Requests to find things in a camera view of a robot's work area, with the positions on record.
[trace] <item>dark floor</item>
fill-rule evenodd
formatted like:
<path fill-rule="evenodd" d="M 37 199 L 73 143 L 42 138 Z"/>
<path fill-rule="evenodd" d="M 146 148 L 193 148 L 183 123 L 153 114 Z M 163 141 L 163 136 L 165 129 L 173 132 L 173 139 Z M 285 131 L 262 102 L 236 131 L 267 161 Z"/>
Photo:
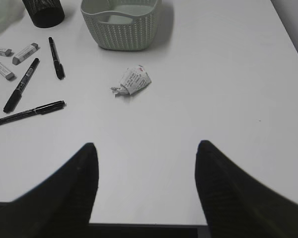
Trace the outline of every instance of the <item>dark floor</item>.
<path fill-rule="evenodd" d="M 197 238 L 197 228 L 155 228 L 155 227 L 118 227 L 91 226 L 94 237 L 104 238 Z"/>
<path fill-rule="evenodd" d="M 197 238 L 198 229 L 193 227 L 172 227 L 172 226 L 128 226 L 128 225 L 97 225 L 89 226 L 90 234 L 95 238 Z M 209 237 L 206 227 L 201 227 L 199 232 Z"/>

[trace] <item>gray basket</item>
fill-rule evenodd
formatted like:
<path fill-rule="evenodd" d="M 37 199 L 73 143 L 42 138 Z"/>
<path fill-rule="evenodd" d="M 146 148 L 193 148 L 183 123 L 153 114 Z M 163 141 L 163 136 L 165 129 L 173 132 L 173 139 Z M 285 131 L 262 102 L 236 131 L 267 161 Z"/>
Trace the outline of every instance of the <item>gray basket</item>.
<path fill-rule="evenodd" d="M 82 0 L 80 9 L 100 47 L 137 51 L 154 39 L 161 0 Z"/>

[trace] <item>eraser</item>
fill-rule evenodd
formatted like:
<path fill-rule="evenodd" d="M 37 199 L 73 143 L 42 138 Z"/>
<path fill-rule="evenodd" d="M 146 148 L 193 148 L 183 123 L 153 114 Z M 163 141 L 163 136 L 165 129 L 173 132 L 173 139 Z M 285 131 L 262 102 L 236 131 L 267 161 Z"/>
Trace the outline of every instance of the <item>eraser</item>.
<path fill-rule="evenodd" d="M 33 55 L 38 49 L 39 45 L 36 43 L 32 43 L 13 57 L 12 64 L 20 64 L 21 62 L 29 58 L 31 55 Z"/>
<path fill-rule="evenodd" d="M 0 56 L 9 56 L 11 54 L 11 49 L 1 48 L 0 47 Z"/>
<path fill-rule="evenodd" d="M 14 78 L 14 73 L 12 73 L 7 67 L 0 63 L 0 74 L 5 77 L 7 80 Z"/>

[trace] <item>black marker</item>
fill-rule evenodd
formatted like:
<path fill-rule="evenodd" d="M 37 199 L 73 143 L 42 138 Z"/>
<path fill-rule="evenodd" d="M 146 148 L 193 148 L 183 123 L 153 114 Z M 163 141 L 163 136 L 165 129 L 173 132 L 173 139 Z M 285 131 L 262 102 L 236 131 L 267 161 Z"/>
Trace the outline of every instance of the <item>black marker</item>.
<path fill-rule="evenodd" d="M 58 101 L 58 102 L 54 102 L 54 103 L 50 103 L 44 106 L 40 106 L 25 112 L 21 112 L 21 113 L 17 113 L 5 118 L 1 118 L 0 119 L 0 125 L 8 123 L 8 122 L 12 122 L 15 120 L 20 120 L 23 118 L 28 118 L 37 114 L 47 114 L 47 113 L 51 113 L 60 109 L 63 109 L 65 106 L 65 102 L 64 101 Z"/>
<path fill-rule="evenodd" d="M 54 44 L 52 37 L 49 37 L 49 42 L 50 42 L 50 47 L 51 47 L 52 58 L 53 58 L 53 62 L 54 62 L 54 68 L 56 71 L 56 75 L 59 79 L 63 79 L 65 77 L 64 69 L 63 69 L 63 66 L 59 62 L 58 56 L 56 54 L 55 44 Z"/>
<path fill-rule="evenodd" d="M 29 67 L 28 71 L 25 73 L 24 77 L 22 78 L 22 80 L 20 81 L 20 83 L 18 84 L 17 88 L 14 90 L 14 92 L 12 93 L 11 97 L 9 98 L 8 102 L 6 103 L 3 111 L 5 113 L 10 113 L 14 110 L 14 108 L 16 107 L 16 105 L 18 104 L 18 102 L 20 101 L 21 97 L 22 97 L 22 93 L 25 89 L 25 86 L 28 84 L 28 82 L 30 81 L 30 78 L 34 72 L 34 70 L 36 69 L 36 67 L 39 64 L 39 59 L 36 58 L 33 63 L 31 64 L 31 66 Z"/>

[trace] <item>crumpled receipt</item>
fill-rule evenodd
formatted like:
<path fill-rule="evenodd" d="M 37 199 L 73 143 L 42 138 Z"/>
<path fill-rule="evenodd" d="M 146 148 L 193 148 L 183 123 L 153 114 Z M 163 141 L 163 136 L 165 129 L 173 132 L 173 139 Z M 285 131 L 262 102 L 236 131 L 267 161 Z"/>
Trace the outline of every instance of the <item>crumpled receipt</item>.
<path fill-rule="evenodd" d="M 119 88 L 110 88 L 115 96 L 133 95 L 151 83 L 145 68 L 141 65 L 128 68 L 120 80 Z"/>

